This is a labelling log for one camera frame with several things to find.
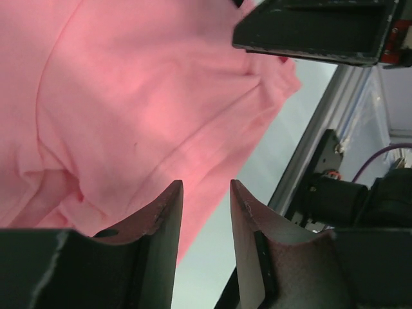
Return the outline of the pink t shirt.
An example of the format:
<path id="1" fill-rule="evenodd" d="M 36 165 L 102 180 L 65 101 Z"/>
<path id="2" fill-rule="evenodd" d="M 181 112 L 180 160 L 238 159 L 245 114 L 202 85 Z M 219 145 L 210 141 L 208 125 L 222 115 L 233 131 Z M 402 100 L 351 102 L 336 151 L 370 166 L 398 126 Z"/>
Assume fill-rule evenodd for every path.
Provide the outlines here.
<path id="1" fill-rule="evenodd" d="M 92 236 L 184 184 L 183 257 L 286 100 L 231 1 L 2 1 L 1 225 Z"/>

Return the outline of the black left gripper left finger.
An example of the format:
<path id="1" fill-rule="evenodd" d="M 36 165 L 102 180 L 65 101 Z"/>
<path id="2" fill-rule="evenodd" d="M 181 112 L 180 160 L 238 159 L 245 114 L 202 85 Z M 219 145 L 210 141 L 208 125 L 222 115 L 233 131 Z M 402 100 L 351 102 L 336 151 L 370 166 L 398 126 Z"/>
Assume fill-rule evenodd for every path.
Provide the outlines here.
<path id="1" fill-rule="evenodd" d="M 1 230 L 2 308 L 169 308 L 183 184 L 93 237 Z"/>

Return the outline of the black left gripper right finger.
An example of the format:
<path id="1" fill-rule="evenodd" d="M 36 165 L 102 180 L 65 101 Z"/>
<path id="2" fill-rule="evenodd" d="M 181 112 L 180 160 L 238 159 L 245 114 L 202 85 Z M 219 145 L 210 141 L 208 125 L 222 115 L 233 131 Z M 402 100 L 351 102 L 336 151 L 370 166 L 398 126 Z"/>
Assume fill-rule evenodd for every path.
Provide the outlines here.
<path id="1" fill-rule="evenodd" d="M 242 308 L 410 308 L 410 229 L 306 230 L 230 183 Z"/>

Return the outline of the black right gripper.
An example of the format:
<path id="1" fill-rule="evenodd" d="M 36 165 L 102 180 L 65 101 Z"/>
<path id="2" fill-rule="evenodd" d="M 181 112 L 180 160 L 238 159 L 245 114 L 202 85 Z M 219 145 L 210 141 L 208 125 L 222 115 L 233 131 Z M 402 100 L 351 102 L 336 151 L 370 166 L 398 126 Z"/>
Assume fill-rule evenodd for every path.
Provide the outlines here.
<path id="1" fill-rule="evenodd" d="M 411 67 L 411 1 L 263 1 L 234 28 L 250 53 Z"/>

